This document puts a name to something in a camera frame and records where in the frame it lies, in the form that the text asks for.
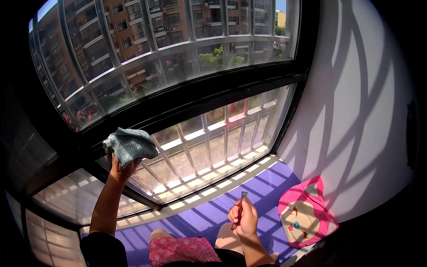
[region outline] pink floral shorts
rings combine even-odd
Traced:
[[[153,267],[174,261],[221,261],[205,238],[155,238],[149,244]]]

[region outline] cartoon cat pillow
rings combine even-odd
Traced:
[[[295,248],[314,244],[339,227],[323,201],[320,175],[286,190],[278,212],[289,245]]]

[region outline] yellow building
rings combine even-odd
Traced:
[[[277,11],[276,15],[277,15],[277,26],[284,28],[286,24],[286,13]]]

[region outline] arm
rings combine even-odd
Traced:
[[[114,153],[112,154],[113,166],[108,175],[107,182],[102,189],[92,213],[91,228],[89,233],[103,232],[114,236],[116,232],[117,211],[120,196],[125,187],[126,180],[135,172],[140,159],[135,159],[126,168],[120,166]]]
[[[258,238],[258,214],[248,198],[239,199],[235,206],[230,209],[228,218],[232,223],[237,223],[236,234],[240,237],[247,267],[275,264]]]

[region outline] rag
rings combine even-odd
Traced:
[[[119,129],[103,142],[107,154],[114,151],[120,165],[126,167],[136,158],[155,158],[158,151],[150,135],[143,130]]]

